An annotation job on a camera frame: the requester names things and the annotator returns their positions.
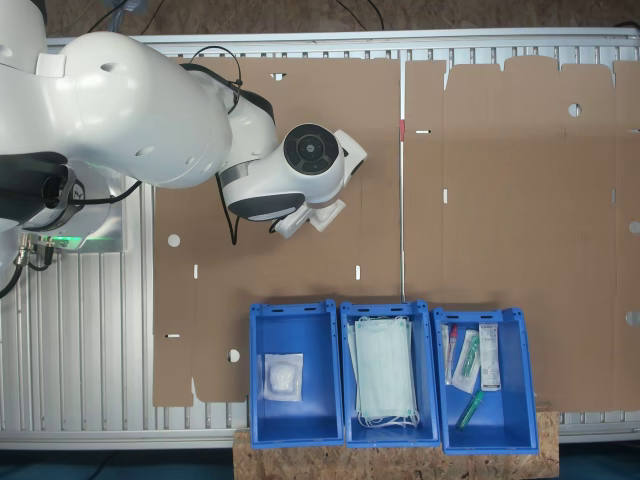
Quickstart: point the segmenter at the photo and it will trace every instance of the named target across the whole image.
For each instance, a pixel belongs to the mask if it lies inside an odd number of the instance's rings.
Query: hole in cardboard
[[[149,155],[151,152],[153,152],[155,148],[156,147],[154,147],[153,145],[147,145],[146,147],[141,148],[136,152],[136,157],[143,157],[145,155]]]
[[[119,63],[105,63],[100,65],[100,69],[107,73],[122,73],[127,71],[127,67]]]
[[[626,319],[632,327],[640,326],[640,312],[627,312]]]
[[[569,105],[569,115],[572,117],[579,117],[582,113],[582,107],[579,103],[572,103]]]
[[[179,245],[180,245],[180,237],[175,233],[172,233],[171,235],[169,235],[169,246],[176,248]]]
[[[229,350],[229,353],[227,353],[227,361],[230,363],[236,363],[238,360],[240,360],[240,352],[235,348]]]

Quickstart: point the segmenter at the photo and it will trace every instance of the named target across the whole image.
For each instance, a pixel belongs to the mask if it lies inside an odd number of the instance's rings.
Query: blue plastic bin
[[[449,312],[437,308],[431,312],[437,340],[436,369],[442,422],[442,448],[448,455],[537,454],[538,424],[529,363],[529,348],[524,315],[519,308],[491,312]],[[458,363],[467,329],[478,330],[481,323],[498,324],[498,355],[502,389],[484,392],[484,399],[463,431],[456,423],[472,395],[445,384],[443,324],[451,331],[458,325],[458,341],[453,353],[453,368]],[[481,373],[474,393],[480,390]]]
[[[366,428],[358,422],[356,413],[356,379],[349,354],[347,325],[352,325],[362,316],[395,317],[406,316],[411,327],[411,359],[414,388],[420,423],[417,428],[391,426]],[[438,406],[429,311],[423,301],[397,305],[353,305],[340,306],[342,329],[342,374],[344,389],[345,426],[347,447],[435,447],[440,444],[438,432]]]
[[[338,327],[333,300],[251,306],[251,446],[342,445]],[[302,401],[265,400],[264,355],[302,353]]]

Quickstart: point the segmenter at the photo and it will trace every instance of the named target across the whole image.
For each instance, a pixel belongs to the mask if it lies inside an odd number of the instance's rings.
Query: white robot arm
[[[288,237],[307,219],[322,230],[366,159],[312,124],[278,142],[267,100],[123,35],[48,54],[29,0],[0,0],[0,105],[0,232],[86,238],[109,213],[87,200],[109,198],[110,170],[165,188],[219,175],[231,212]]]

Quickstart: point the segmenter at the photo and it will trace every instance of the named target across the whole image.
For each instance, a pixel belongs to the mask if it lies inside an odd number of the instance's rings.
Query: cable
[[[640,30],[640,23],[638,22],[634,22],[634,21],[629,21],[629,22],[621,22],[621,23],[617,23],[614,25],[614,27],[618,28],[623,28],[623,27],[633,27],[636,30]]]
[[[114,203],[118,203],[124,200],[125,198],[127,198],[129,195],[135,192],[135,190],[140,185],[142,185],[142,182],[138,180],[136,183],[133,184],[133,186],[129,190],[127,190],[121,195],[118,195],[117,197],[95,198],[95,199],[92,198],[90,200],[70,200],[69,205],[105,205],[105,204],[113,205]]]
[[[95,470],[95,472],[93,472],[91,474],[91,476],[89,476],[87,478],[87,480],[95,480],[96,478],[98,478],[98,475],[100,475],[100,472],[102,472],[102,470],[104,470],[104,467],[107,466],[107,463],[109,463],[113,457],[116,456],[117,452],[112,452],[110,455],[108,455],[103,461],[102,463],[100,463],[100,465],[98,465],[98,468]]]
[[[29,268],[31,270],[35,270],[36,272],[44,272],[47,268],[49,268],[49,265],[43,265],[42,267],[38,267],[37,265],[34,265],[33,263],[29,262]]]
[[[378,10],[378,7],[376,7],[375,3],[373,3],[371,0],[367,0],[367,2],[369,2],[369,5],[371,5],[378,14],[378,18],[380,19],[380,26],[382,27],[382,30],[384,30],[384,19],[382,18],[380,10]]]
[[[229,233],[231,234],[231,244],[238,243],[238,223],[240,223],[240,217],[236,216],[236,229],[235,232],[231,226],[231,217],[227,210],[227,204],[224,203],[224,195],[222,194],[222,182],[220,182],[220,175],[216,173],[216,182],[218,182],[218,193],[220,194],[220,201],[222,202],[222,209],[224,210],[224,216],[227,217],[227,225],[229,225]]]
[[[47,268],[51,266],[53,262],[53,245],[46,245],[44,247],[44,265],[41,267],[29,262],[29,268],[31,270],[35,270],[36,272],[44,272]]]
[[[336,2],[338,2],[338,4],[342,8],[344,8],[347,12],[349,12],[349,14],[351,14],[351,16],[355,19],[355,21],[358,22],[358,25],[360,25],[365,30],[369,31],[369,29],[362,24],[360,19],[358,19],[358,17],[356,17],[356,14],[353,13],[351,10],[349,10],[349,8],[344,3],[342,3],[340,0],[336,0]],[[369,5],[371,5],[373,7],[373,9],[378,14],[378,18],[380,19],[380,26],[382,27],[382,30],[384,30],[384,18],[382,18],[382,14],[380,13],[380,10],[378,10],[378,7],[376,7],[375,3],[373,3],[371,0],[367,0],[367,2],[369,3]]]
[[[117,9],[119,9],[122,5],[124,5],[125,3],[127,3],[128,0],[122,0],[122,2],[120,2],[118,5],[116,5],[115,7],[113,7],[111,10],[109,10],[107,13],[105,13],[102,17],[100,17],[100,20],[98,20],[96,23],[93,24],[93,27],[91,27],[89,29],[89,31],[87,33],[91,33],[93,32],[93,30],[102,23],[102,21],[107,18],[109,15],[111,15],[113,12],[115,12]]]
[[[6,297],[7,294],[11,290],[13,290],[13,287],[16,286],[16,284],[18,283],[18,280],[20,280],[20,275],[22,275],[23,268],[24,267],[22,265],[16,265],[16,270],[15,272],[13,272],[13,277],[11,277],[11,280],[9,280],[9,283],[7,283],[6,287],[0,290],[0,299],[3,299],[4,297]]]
[[[276,221],[273,222],[269,227],[269,233],[276,233],[276,225],[278,225],[282,220],[284,220],[284,218],[285,217],[276,219]]]
[[[198,50],[196,53],[193,54],[193,57],[191,57],[191,60],[189,60],[189,63],[193,63],[193,60],[200,55],[202,52],[204,52],[205,50],[210,50],[212,48],[217,48],[219,50],[224,50],[225,52],[227,52],[229,55],[231,55],[233,57],[233,59],[236,61],[236,65],[238,66],[238,80],[236,80],[235,82],[230,82],[233,83],[234,85],[236,85],[238,88],[236,89],[234,93],[234,99],[233,99],[233,107],[231,107],[231,110],[229,110],[227,112],[227,115],[231,115],[231,112],[233,112],[236,107],[238,106],[238,102],[240,101],[240,88],[242,87],[242,70],[240,69],[240,62],[238,62],[238,59],[236,58],[236,56],[233,54],[232,51],[227,50],[224,47],[219,47],[217,45],[210,45],[208,47],[204,47],[201,48],[200,50]]]
[[[164,2],[165,2],[165,0],[162,0],[162,1],[160,2],[160,5],[158,5],[158,8],[156,8],[156,11],[154,12],[153,16],[151,17],[151,20],[149,20],[149,23],[147,23],[147,26],[146,26],[146,27],[144,27],[144,30],[142,31],[142,33],[141,33],[140,35],[144,35],[144,34],[145,34],[145,32],[146,32],[147,30],[149,30],[149,27],[151,26],[151,24],[152,24],[152,23],[153,23],[153,21],[155,20],[156,15],[157,15],[157,14],[158,14],[158,12],[160,11],[160,7],[162,7],[162,4],[163,4]]]
[[[67,28],[69,28],[71,25],[75,24],[78,20],[80,20],[82,17],[85,16],[85,14],[89,11],[89,8],[91,7],[91,5],[93,5],[93,2],[95,2],[96,0],[89,0],[89,3],[87,3],[87,6],[85,7],[85,9],[82,11],[82,13],[80,15],[78,15],[75,20],[67,23],[66,25],[63,25],[62,27],[60,27],[59,30],[57,30],[56,32],[53,33],[49,33],[47,36],[49,37],[53,37],[55,35],[59,35],[61,33],[63,33]]]
[[[353,13],[351,10],[349,10],[344,3],[342,3],[340,0],[336,0],[336,2],[338,2],[342,8],[344,8],[347,12],[349,12],[353,18],[355,18],[356,22],[358,22],[358,25],[360,25],[362,28],[364,28],[367,31],[369,30],[367,27],[362,25],[362,22],[358,20],[358,17],[356,17],[356,14]]]

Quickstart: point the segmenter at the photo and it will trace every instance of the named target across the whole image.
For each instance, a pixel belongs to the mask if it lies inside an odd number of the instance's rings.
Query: flat cardboard box
[[[199,62],[237,78],[228,59]],[[370,156],[335,222],[289,240],[241,221],[231,246],[215,182],[158,189],[156,406],[192,405],[192,378],[202,401],[244,400],[251,303],[400,296],[399,63],[241,65],[245,88],[273,103],[280,138],[314,122],[345,130]],[[538,400],[556,411],[639,409],[640,313],[628,312],[640,312],[640,64],[617,63],[615,88],[605,66],[559,70],[537,56],[504,71],[455,66],[446,90],[445,68],[406,64],[407,300],[521,307]],[[167,243],[174,233],[178,248]],[[238,363],[227,361],[231,349]]]
[[[215,179],[191,189],[157,190],[156,406],[192,405],[192,378],[203,402],[245,400],[252,303],[400,298],[399,62],[239,60],[243,88],[273,104],[280,139],[299,124],[317,123],[344,130],[369,157],[340,195],[347,206],[335,221],[323,233],[303,225],[288,240],[270,235],[270,222],[241,220],[233,246]],[[230,59],[198,63],[238,78]],[[272,74],[278,73],[286,75],[277,80]],[[180,237],[179,247],[169,246],[171,234]],[[227,361],[231,349],[240,353],[237,363]]]
[[[618,62],[616,88],[535,56],[455,66],[446,90],[444,73],[406,66],[407,298],[521,307],[539,398],[637,410],[640,64]]]

